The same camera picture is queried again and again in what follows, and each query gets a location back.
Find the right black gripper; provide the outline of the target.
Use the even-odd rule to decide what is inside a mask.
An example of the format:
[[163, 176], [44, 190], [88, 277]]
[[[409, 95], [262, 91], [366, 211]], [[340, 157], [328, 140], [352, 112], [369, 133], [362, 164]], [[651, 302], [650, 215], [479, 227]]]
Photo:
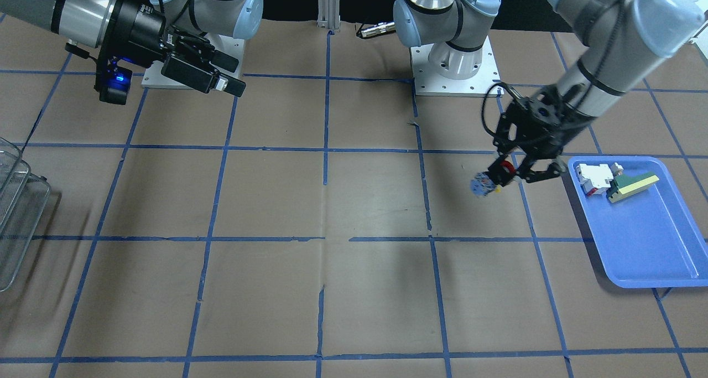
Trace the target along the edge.
[[186, 30], [167, 25], [166, 17], [149, 5], [137, 2], [117, 2], [111, 13], [101, 42], [96, 63], [95, 89], [99, 100], [124, 105], [131, 89], [132, 71], [119, 66], [124, 60], [149, 68], [153, 62], [163, 62], [162, 75], [193, 90], [208, 94], [223, 91], [241, 97], [245, 81], [220, 72], [235, 73], [237, 58], [219, 51], [207, 38], [188, 38], [188, 59], [167, 56], [175, 49], [176, 37], [197, 36]]

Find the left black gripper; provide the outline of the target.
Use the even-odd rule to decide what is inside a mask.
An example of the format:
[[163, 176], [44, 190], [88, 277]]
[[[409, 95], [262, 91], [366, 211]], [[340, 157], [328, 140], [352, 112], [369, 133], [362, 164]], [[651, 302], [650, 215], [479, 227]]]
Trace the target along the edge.
[[[522, 96], [510, 85], [501, 87], [512, 100], [492, 133], [493, 145], [501, 155], [486, 169], [486, 176], [497, 186], [510, 184], [517, 171], [509, 153], [516, 148], [526, 154], [520, 164], [521, 180], [530, 184], [566, 174], [568, 165], [557, 156], [592, 123], [592, 117], [577, 112], [570, 104], [586, 85], [573, 85], [566, 93], [556, 85], [546, 85], [533, 96]], [[539, 159], [552, 161], [546, 170], [533, 170]]]

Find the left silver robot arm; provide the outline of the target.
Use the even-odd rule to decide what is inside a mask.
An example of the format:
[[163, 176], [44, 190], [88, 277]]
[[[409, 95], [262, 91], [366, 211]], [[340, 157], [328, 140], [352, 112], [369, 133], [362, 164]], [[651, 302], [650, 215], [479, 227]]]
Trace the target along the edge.
[[[498, 158], [475, 175], [471, 189], [486, 195], [514, 179], [539, 182], [558, 177], [560, 159], [574, 140], [627, 91], [670, 59], [700, 30], [705, 12], [697, 0], [547, 0], [586, 51], [552, 85], [522, 96], [501, 81], [511, 103], [494, 130]], [[432, 44], [435, 71], [452, 80], [476, 73], [501, 0], [396, 0], [393, 22], [403, 45]]]

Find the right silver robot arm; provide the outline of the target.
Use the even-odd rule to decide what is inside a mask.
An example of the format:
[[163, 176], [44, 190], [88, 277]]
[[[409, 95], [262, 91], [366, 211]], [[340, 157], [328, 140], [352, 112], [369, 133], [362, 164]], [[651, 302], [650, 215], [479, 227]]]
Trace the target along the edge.
[[132, 72], [162, 63], [161, 74], [205, 94], [243, 95], [240, 59], [207, 37], [248, 40], [258, 32], [263, 0], [2, 0], [2, 12], [67, 38], [83, 59], [98, 48], [95, 85], [102, 102], [124, 105]]

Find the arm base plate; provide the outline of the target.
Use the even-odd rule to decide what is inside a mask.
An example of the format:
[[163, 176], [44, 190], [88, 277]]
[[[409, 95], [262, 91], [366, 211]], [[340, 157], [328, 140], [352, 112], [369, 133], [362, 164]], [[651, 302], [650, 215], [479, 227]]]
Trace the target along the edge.
[[409, 50], [417, 96], [481, 97], [501, 81], [489, 38], [472, 53], [452, 49], [446, 43]]
[[[241, 66], [246, 47], [246, 41], [239, 38], [230, 38], [225, 35], [216, 33], [207, 33], [205, 36], [188, 36], [182, 37], [179, 40], [174, 36], [172, 45], [175, 49], [170, 51], [167, 56], [184, 56], [188, 59], [188, 38], [207, 38], [219, 51], [226, 53], [238, 59], [238, 68], [235, 73], [227, 72], [223, 68], [217, 68], [220, 72], [231, 77], [241, 80]], [[161, 90], [192, 90], [192, 88], [182, 85], [181, 83], [164, 77], [162, 75], [163, 62], [156, 61], [145, 71], [142, 85], [146, 88], [161, 89]]]

